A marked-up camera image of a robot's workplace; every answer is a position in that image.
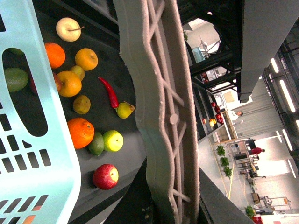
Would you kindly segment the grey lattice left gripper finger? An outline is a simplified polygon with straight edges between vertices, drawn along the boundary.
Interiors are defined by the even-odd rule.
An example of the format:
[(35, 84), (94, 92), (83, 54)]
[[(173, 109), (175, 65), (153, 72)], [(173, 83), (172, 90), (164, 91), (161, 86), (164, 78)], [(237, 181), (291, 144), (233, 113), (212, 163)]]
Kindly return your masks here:
[(146, 181), (162, 224), (199, 215), (197, 123), (188, 56), (174, 0), (116, 0), (120, 55), (135, 89)]

